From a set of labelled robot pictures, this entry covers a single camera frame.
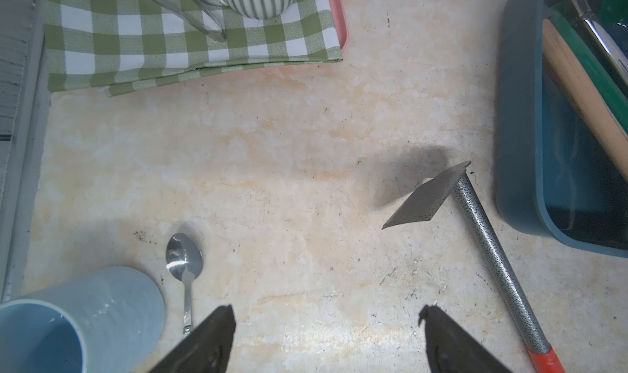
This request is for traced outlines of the wooden handle hoe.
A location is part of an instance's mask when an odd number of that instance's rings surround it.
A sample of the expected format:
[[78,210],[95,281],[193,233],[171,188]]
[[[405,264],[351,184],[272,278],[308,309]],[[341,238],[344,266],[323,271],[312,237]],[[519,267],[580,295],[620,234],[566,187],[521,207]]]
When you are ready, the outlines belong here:
[[617,121],[576,55],[550,20],[542,24],[542,52],[545,63],[562,87],[567,99],[623,178],[627,177],[627,133]]

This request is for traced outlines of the blue handle metal hoe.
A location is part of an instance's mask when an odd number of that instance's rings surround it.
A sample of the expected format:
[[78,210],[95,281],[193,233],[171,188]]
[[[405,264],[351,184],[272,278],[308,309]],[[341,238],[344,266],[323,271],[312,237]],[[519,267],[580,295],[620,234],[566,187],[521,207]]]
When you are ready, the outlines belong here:
[[627,57],[606,31],[595,13],[594,7],[603,0],[569,0],[574,11],[575,23],[582,26],[590,42],[601,54],[618,86],[627,89]]

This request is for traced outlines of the green red handle hoe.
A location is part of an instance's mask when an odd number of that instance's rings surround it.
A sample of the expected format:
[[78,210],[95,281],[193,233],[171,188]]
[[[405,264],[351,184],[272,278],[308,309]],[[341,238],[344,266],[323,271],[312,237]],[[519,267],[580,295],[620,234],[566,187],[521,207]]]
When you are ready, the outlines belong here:
[[[579,62],[600,92],[619,124],[627,129],[627,89],[618,86],[607,63],[590,42],[582,26],[575,23],[569,0],[546,0],[551,20],[570,44]],[[603,0],[594,7],[603,27],[627,57],[627,0]]]

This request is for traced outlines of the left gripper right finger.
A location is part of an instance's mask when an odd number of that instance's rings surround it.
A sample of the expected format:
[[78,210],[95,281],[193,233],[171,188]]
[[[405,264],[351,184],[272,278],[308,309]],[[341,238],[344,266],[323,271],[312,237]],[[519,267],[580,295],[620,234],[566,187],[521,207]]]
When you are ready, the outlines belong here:
[[418,324],[423,322],[431,372],[510,372],[440,307],[425,305]]

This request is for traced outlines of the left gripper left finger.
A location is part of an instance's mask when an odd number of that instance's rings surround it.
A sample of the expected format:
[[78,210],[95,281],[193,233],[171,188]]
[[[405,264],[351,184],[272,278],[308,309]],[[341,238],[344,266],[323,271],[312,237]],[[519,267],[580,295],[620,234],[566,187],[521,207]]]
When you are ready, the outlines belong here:
[[236,319],[231,305],[217,307],[150,372],[227,371]]

